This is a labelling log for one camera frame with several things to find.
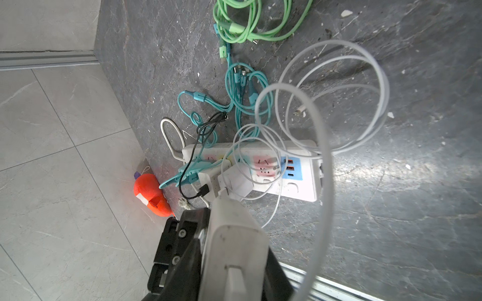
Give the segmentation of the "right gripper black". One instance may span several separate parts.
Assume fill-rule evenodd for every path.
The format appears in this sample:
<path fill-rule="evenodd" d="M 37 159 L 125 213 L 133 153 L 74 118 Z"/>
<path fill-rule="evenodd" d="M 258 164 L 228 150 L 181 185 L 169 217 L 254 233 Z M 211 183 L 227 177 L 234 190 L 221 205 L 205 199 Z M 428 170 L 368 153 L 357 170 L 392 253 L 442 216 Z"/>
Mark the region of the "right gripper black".
<path fill-rule="evenodd" d="M 168 218 L 148 280 L 144 300 L 197 300 L 202 278 L 203 242 L 210 209 L 186 210 L 180 219 Z M 288 301 L 294 289 L 269 249 L 263 300 Z"/>

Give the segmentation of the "white 66W charger with cable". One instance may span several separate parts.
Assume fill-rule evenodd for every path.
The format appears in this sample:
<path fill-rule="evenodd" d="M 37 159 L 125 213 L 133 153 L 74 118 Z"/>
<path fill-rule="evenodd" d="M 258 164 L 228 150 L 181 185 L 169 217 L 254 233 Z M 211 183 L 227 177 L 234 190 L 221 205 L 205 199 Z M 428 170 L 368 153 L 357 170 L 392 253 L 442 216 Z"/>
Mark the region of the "white 66W charger with cable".
<path fill-rule="evenodd" d="M 246 132 L 250 129 L 258 129 L 260 133 L 263 134 L 266 138 L 262 139 L 260 137 L 251 137 L 246 134 Z M 253 171 L 261 171 L 261 169 L 256 169 L 251 166 L 250 163 L 246 163 L 243 161 L 242 157 L 242 143 L 243 142 L 252 142 L 253 140 L 257 140 L 263 144 L 265 144 L 272 152 L 274 153 L 274 157 L 276 159 L 277 165 L 273 167 L 275 171 L 276 177 L 273 180 L 268 180 L 268 182 L 257 182 L 252 179 L 251 170 Z M 260 185 L 268 185 L 269 187 L 267 190 L 260 196 L 255 198 L 249 198 L 249 200 L 256 200 L 264 195 L 266 195 L 269 190 L 275 185 L 279 183 L 279 194 L 277 198 L 277 203 L 274 208 L 271 217 L 266 221 L 261 228 L 265 228 L 273 219 L 278 209 L 281 193 L 282 193 L 282 177 L 287 170 L 287 162 L 289 160 L 289 156 L 287 155 L 286 145 L 282 140 L 281 136 L 272 128 L 268 127 L 267 125 L 263 124 L 247 124 L 239 129 L 233 138 L 233 143 L 229 147 L 228 151 L 224 155 L 221 163 L 221 167 L 223 168 L 224 160 L 228 158 L 228 156 L 232 154 L 234 158 L 235 167 L 240 171 L 241 175 L 248 180 L 248 182 L 252 184 L 260 184 Z"/>

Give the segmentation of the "white multicolour power strip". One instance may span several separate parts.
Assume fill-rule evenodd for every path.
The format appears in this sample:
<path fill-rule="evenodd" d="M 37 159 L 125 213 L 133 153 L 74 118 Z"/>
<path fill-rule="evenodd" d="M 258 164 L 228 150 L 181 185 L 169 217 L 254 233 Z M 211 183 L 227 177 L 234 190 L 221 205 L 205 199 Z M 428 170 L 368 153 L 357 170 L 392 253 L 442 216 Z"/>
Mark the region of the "white multicolour power strip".
<path fill-rule="evenodd" d="M 259 141 L 243 143 L 241 150 L 227 159 L 233 167 L 249 168 L 255 191 L 315 202 L 321 193 L 320 163 L 293 142 L 286 141 L 284 145 L 289 154 L 281 154 L 280 161 L 272 149 Z"/>

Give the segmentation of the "red toy vacuum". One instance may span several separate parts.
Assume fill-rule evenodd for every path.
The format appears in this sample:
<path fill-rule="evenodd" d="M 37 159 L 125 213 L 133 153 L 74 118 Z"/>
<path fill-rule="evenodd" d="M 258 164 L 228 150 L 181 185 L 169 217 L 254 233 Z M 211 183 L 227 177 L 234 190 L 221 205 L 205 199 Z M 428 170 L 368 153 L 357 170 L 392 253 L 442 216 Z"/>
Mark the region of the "red toy vacuum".
<path fill-rule="evenodd" d="M 174 213 L 165 198 L 163 191 L 159 188 L 159 182 L 154 174 L 134 174 L 134 195 L 154 214 L 160 217 L 170 217 Z"/>

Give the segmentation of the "aluminium front rail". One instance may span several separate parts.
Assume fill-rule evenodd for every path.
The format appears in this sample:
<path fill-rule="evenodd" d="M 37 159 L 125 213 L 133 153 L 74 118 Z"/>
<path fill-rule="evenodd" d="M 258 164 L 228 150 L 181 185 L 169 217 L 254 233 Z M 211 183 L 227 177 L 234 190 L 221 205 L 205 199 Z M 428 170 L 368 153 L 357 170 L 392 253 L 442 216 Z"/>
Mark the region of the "aluminium front rail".
<path fill-rule="evenodd" d="M 280 263 L 286 277 L 295 290 L 300 288 L 306 272 L 286 263 Z M 342 300 L 342 301 L 383 301 L 359 290 L 336 283 L 327 278 L 316 277 L 309 294 L 309 300 Z"/>

